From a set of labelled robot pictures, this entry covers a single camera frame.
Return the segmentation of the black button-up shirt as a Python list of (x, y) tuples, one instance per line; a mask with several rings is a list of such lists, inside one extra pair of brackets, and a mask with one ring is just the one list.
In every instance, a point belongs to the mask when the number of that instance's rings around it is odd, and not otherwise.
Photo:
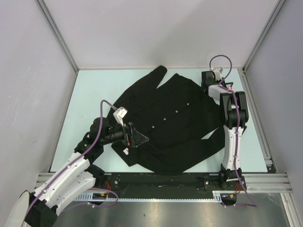
[(127, 110), (124, 120), (149, 140), (127, 153), (121, 142), (111, 147), (129, 166), (178, 175), (223, 149), (225, 136), (215, 101), (179, 74), (163, 83), (166, 73), (157, 67), (114, 102)]

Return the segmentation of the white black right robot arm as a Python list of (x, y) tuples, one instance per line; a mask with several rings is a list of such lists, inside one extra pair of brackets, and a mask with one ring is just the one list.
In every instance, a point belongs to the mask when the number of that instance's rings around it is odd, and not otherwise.
[(201, 89), (205, 95), (219, 101), (225, 144), (218, 184), (222, 189), (229, 190), (241, 178), (240, 146), (249, 112), (245, 92), (235, 92), (232, 83), (221, 82), (220, 70), (203, 71)]

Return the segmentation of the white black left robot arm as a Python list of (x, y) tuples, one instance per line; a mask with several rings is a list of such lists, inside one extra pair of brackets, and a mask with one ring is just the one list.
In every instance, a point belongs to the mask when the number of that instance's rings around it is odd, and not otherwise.
[(110, 125), (106, 118), (96, 118), (63, 167), (30, 194), (24, 224), (51, 227), (79, 195), (91, 188), (101, 188), (105, 172), (94, 162), (104, 152), (105, 145), (121, 142), (127, 148), (135, 148), (148, 140), (131, 122)]

